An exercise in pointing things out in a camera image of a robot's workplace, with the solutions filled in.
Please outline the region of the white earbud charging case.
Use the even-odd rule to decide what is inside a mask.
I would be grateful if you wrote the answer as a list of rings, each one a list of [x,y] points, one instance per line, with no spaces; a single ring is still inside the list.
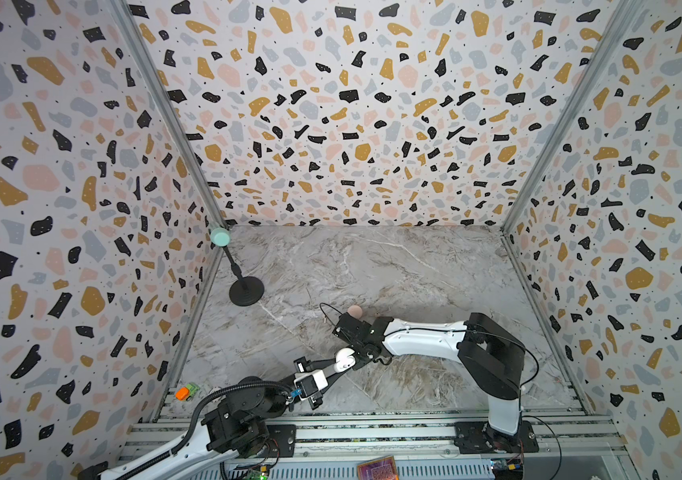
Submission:
[[[336,373],[345,372],[352,369],[356,363],[355,351],[352,348],[342,348],[336,352],[334,371]]]

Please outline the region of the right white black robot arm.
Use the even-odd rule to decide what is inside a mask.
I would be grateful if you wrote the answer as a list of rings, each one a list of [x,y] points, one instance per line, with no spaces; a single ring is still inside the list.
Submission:
[[[419,355],[457,362],[488,397],[490,432],[513,437],[521,416],[523,343],[483,313],[464,322],[417,323],[378,317],[373,323],[344,313],[334,335],[355,351],[364,365],[383,357]]]

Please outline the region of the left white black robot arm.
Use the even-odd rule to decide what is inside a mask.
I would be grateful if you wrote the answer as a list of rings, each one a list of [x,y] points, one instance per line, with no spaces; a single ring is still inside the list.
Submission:
[[[280,381],[251,376],[202,398],[188,428],[137,460],[110,468],[106,462],[82,470],[80,479],[182,479],[211,464],[259,453],[270,439],[266,421],[307,402],[314,409],[338,378],[355,366],[350,348],[336,357],[299,359],[296,373]]]

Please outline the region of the pink earbud charging case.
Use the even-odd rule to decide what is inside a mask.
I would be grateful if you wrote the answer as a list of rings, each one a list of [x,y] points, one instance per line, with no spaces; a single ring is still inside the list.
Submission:
[[[359,305],[351,305],[347,312],[357,319],[360,319],[363,316],[363,310]]]

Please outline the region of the microphone stand with green ball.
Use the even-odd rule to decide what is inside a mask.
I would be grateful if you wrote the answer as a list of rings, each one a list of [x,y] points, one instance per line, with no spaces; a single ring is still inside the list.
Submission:
[[[229,261],[230,269],[236,281],[229,289],[230,301],[240,307],[247,307],[257,303],[265,293],[263,282],[254,276],[244,276],[239,264],[229,250],[231,234],[223,227],[210,230],[210,239],[215,247],[220,248]]]

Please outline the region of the pink circuit board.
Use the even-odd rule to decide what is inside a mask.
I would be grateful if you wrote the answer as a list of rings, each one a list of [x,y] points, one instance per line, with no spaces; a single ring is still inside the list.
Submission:
[[[398,480],[398,472],[393,456],[382,457],[364,462],[356,467],[359,480]]]

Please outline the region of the small electronics board with leds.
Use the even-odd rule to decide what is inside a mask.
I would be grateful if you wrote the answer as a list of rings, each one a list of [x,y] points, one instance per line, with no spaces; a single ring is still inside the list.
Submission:
[[[271,465],[260,465],[253,466],[247,469],[247,471],[241,477],[242,480],[269,480],[270,473],[272,470]]]

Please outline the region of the orange green connector block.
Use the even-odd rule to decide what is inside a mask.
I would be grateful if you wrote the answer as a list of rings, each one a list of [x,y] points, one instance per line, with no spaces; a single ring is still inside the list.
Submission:
[[[199,391],[200,386],[196,383],[190,382],[178,388],[178,390],[175,392],[175,399],[182,402],[191,401],[195,398]]]

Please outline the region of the right small electronics board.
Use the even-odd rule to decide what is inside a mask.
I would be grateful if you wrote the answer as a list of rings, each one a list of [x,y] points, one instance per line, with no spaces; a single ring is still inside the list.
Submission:
[[[523,462],[520,458],[493,460],[491,471],[495,480],[522,480]]]

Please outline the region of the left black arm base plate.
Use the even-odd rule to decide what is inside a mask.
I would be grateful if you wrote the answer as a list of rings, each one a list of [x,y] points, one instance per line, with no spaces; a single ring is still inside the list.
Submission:
[[[246,435],[246,441],[238,449],[242,458],[292,458],[296,447],[297,426],[295,424],[269,425],[259,423],[253,433]]]

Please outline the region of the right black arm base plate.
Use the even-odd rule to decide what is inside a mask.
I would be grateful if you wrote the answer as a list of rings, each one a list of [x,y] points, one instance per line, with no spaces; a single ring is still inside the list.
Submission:
[[[520,454],[540,451],[536,435],[528,421],[522,421],[514,435],[496,432],[487,422],[457,422],[454,427],[454,445],[461,454]]]

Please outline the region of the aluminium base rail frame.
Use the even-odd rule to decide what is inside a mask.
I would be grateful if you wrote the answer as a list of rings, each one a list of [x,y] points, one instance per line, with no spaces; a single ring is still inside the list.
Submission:
[[[361,463],[393,457],[402,479],[635,479],[608,416],[567,410],[524,413],[521,452],[479,443],[477,411],[310,415],[274,419],[281,450],[271,479],[354,479]],[[501,466],[510,464],[503,473]]]

